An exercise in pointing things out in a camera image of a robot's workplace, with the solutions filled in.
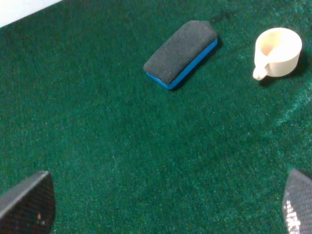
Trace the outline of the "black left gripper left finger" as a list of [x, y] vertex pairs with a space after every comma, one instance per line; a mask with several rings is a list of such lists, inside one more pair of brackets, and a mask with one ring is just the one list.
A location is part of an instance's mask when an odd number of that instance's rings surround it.
[[52, 175], [38, 171], [0, 196], [2, 234], [49, 234], [56, 218]]

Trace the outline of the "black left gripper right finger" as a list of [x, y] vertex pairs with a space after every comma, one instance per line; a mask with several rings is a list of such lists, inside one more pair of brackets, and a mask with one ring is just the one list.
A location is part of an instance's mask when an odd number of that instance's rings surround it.
[[292, 169], [282, 200], [283, 217], [290, 234], [312, 232], [312, 175]]

